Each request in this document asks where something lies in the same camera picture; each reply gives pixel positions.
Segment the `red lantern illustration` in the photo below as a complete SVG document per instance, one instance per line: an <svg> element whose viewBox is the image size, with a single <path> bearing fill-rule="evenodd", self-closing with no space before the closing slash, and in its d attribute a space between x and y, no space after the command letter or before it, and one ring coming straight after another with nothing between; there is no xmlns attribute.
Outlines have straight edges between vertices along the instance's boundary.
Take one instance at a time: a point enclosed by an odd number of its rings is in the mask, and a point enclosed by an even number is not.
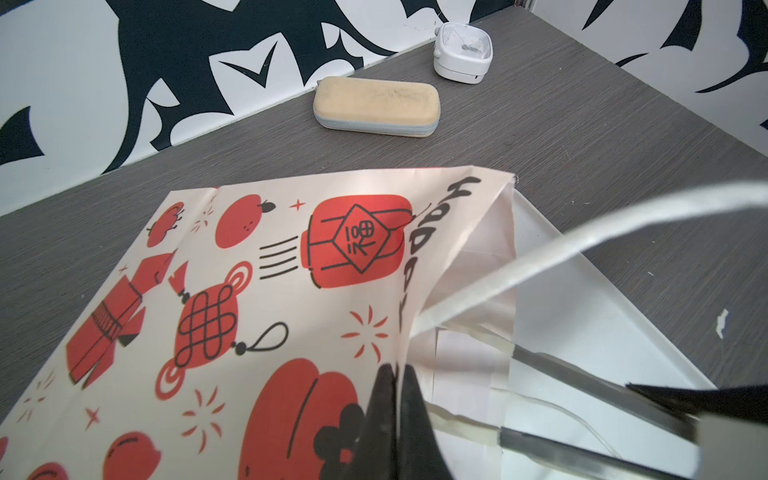
<svg viewBox="0 0 768 480"><path fill-rule="evenodd" d="M400 267L403 230L413 218L399 195L352 195L323 201L301 236L301 264L318 288L377 280Z"/></svg>
<svg viewBox="0 0 768 480"><path fill-rule="evenodd" d="M206 365L235 346L237 295L248 286L253 268L248 262L240 262L232 267L224 283L193 296L184 291L186 272L187 262L184 262L168 279L181 296L184 309L176 330L174 358L163 366L155 382L155 395L161 400L176 395L187 369Z"/></svg>
<svg viewBox="0 0 768 480"><path fill-rule="evenodd" d="M69 480L69 477L64 467L56 462L49 462L37 467L29 474L27 480Z"/></svg>
<svg viewBox="0 0 768 480"><path fill-rule="evenodd" d="M354 456L365 415L352 382L294 359L272 374L250 413L239 480L338 478Z"/></svg>
<svg viewBox="0 0 768 480"><path fill-rule="evenodd" d="M144 309L136 312L142 296L162 283L173 253L145 258L131 280L123 275L107 296L67 342L67 367L72 383L91 374L83 383L89 386L112 366L115 340L123 346L141 332Z"/></svg>
<svg viewBox="0 0 768 480"><path fill-rule="evenodd" d="M258 195L246 195L231 204L216 225L216 245L219 248L234 247L256 229L261 214L274 210L275 204L261 202Z"/></svg>
<svg viewBox="0 0 768 480"><path fill-rule="evenodd" d="M165 234L176 228L176 222L181 220L179 215L184 212L184 202L176 202L164 211L152 227L147 228L149 238L147 238L147 247L154 247L163 241Z"/></svg>
<svg viewBox="0 0 768 480"><path fill-rule="evenodd" d="M147 480L160 464L161 454L144 433L119 436L104 458L104 480Z"/></svg>

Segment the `black and white wallpaper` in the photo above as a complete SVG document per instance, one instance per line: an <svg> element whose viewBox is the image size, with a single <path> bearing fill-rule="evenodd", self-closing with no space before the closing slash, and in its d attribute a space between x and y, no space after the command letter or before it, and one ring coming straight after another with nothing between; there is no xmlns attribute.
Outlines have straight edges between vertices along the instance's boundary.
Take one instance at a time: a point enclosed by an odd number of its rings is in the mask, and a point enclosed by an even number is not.
<svg viewBox="0 0 768 480"><path fill-rule="evenodd" d="M768 0L534 0L531 11L768 155Z"/></svg>
<svg viewBox="0 0 768 480"><path fill-rule="evenodd" d="M0 214L512 0L31 0L0 16Z"/></svg>

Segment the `desk surface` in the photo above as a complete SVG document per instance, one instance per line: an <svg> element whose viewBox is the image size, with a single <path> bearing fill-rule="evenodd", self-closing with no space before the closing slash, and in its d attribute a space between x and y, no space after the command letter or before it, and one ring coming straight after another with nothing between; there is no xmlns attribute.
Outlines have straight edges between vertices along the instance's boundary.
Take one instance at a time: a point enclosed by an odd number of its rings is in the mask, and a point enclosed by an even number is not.
<svg viewBox="0 0 768 480"><path fill-rule="evenodd" d="M440 78L431 45L357 73L435 85L431 137L326 130L309 93L0 217L0 418L169 190L477 164L517 173L568 230L683 187L768 178L768 158L527 11L477 25L496 50L481 84ZM766 239L768 213L750 211L647 228L587 257L718 386L743 385L768 382Z"/></svg>

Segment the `beige eyeglass case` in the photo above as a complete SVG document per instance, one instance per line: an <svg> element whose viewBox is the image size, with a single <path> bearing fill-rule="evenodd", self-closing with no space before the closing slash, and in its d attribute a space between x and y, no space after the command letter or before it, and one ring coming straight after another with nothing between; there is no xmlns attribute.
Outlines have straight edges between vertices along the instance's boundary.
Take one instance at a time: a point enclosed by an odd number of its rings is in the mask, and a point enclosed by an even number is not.
<svg viewBox="0 0 768 480"><path fill-rule="evenodd" d="M428 137L440 120L440 98L429 84L326 77L317 85L314 111L333 130Z"/></svg>

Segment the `alarm clock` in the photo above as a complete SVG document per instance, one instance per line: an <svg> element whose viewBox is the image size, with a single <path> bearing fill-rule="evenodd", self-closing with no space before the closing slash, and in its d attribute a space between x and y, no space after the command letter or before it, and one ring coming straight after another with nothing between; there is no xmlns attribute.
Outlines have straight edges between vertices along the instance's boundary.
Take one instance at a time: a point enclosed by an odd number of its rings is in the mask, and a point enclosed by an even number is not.
<svg viewBox="0 0 768 480"><path fill-rule="evenodd" d="M435 30L435 71L466 84L482 81L493 59L491 37L480 28L446 22Z"/></svg>

